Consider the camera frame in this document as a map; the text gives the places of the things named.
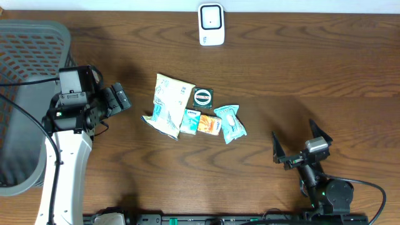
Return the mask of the orange tissue pack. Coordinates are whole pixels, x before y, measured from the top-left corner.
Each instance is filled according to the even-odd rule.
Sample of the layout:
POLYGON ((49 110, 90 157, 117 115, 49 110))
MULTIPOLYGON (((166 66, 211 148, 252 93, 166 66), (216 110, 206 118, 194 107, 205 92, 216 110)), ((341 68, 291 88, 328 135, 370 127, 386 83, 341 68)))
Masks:
POLYGON ((221 118, 202 114, 200 115, 197 130, 202 133, 218 136, 221 130, 221 124, 221 118))

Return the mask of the teal tissue pack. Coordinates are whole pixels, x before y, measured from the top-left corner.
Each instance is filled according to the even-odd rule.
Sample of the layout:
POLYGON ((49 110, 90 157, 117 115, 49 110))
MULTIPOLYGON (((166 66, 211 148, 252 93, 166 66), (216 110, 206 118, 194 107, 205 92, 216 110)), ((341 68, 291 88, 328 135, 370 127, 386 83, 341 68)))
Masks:
POLYGON ((180 131, 186 134, 196 135, 200 117, 200 111, 185 109, 180 131))

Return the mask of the dark green round-logo packet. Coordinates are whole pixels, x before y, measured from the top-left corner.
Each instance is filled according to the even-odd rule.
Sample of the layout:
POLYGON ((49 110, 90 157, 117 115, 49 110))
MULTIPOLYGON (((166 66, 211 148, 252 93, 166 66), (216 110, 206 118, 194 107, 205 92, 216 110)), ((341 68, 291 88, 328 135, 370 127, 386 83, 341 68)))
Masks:
POLYGON ((213 90, 204 88, 194 88, 194 108, 211 109, 213 106, 213 90))

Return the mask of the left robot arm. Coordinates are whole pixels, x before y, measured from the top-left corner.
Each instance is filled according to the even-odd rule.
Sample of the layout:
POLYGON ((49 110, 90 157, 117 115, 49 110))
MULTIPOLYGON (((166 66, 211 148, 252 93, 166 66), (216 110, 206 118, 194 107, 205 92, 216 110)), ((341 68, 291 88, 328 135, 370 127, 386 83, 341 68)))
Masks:
POLYGON ((84 219, 84 177, 93 146, 86 131, 55 132, 45 145, 47 163, 36 225, 129 223, 126 212, 112 209, 84 219))

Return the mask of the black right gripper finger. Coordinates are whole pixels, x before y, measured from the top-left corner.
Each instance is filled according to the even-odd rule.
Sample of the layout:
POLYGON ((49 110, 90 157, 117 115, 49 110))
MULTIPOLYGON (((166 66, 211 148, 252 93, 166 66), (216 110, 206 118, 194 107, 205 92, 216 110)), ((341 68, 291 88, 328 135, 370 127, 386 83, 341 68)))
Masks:
POLYGON ((280 164, 282 159, 285 158, 285 152, 284 152, 275 132, 272 132, 272 146, 273 146, 273 161, 276 164, 280 164))
POLYGON ((328 144, 331 144, 333 142, 333 139, 331 136, 329 136, 327 133, 325 133, 317 124, 314 120, 309 119, 309 125, 311 128, 312 136, 313 138, 320 138, 322 137, 328 144))

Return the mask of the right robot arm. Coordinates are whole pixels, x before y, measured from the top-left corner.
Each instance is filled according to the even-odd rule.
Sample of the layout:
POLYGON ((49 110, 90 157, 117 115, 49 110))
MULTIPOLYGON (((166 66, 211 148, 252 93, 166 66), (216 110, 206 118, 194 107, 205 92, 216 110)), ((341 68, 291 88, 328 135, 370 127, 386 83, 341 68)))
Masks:
POLYGON ((328 178, 321 161, 330 156, 329 147, 333 139, 312 119, 309 121, 313 138, 306 141, 299 154, 287 156, 276 136, 272 133, 273 161, 284 164, 285 170, 297 169, 301 191, 309 198, 312 209, 304 213, 310 220, 316 216, 340 216, 350 213, 354 188, 348 181, 328 178))

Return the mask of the white snack bag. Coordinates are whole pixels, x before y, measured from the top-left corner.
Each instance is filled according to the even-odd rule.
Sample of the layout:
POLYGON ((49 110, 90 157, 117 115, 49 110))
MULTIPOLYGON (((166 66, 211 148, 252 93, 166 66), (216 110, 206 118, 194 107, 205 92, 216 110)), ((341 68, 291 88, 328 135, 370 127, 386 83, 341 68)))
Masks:
POLYGON ((141 119, 155 130, 178 140, 180 126, 195 84, 157 74, 151 116, 141 119))

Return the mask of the mint wet wipes pack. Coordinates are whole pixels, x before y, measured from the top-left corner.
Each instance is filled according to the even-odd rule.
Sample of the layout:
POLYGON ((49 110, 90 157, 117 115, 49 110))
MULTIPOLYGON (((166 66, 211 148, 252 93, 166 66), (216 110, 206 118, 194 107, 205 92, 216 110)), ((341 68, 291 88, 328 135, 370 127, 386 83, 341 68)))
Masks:
POLYGON ((238 109, 239 105, 227 105, 214 110, 216 116, 221 118, 221 128, 226 144, 247 135, 245 127, 236 116, 238 109))

